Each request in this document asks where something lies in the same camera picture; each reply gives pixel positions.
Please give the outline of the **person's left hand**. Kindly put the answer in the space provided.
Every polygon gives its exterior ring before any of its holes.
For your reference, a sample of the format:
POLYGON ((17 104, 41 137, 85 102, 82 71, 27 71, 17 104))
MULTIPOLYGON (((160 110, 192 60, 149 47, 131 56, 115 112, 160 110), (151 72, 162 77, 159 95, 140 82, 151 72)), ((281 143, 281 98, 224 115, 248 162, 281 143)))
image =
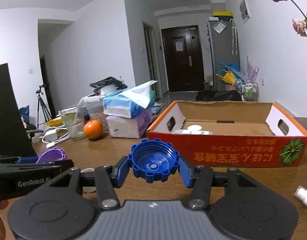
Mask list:
MULTIPOLYGON (((0 202, 0 210, 4 210, 8 207, 9 201, 8 200, 2 200, 0 202)), ((6 238, 6 230, 3 220, 0 217, 0 240, 5 240, 6 238)))

